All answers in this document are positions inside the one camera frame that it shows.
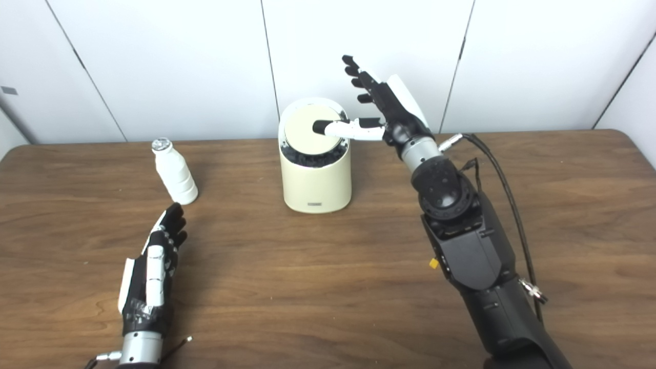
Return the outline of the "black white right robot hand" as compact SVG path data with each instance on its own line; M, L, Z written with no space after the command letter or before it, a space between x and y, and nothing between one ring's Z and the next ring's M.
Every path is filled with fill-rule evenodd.
M352 85L365 90L358 95L361 104L374 104L382 118L316 120L312 131L318 135L366 141L384 141L398 150L410 141L433 138L429 124L419 104L399 75L382 81L351 55L342 57Z

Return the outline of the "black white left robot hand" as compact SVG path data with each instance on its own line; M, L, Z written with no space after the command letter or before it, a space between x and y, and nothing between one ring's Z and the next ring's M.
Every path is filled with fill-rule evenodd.
M173 324L173 276L187 239L182 206L172 203L155 222L141 254L125 261L118 309L122 335L155 332L166 336Z

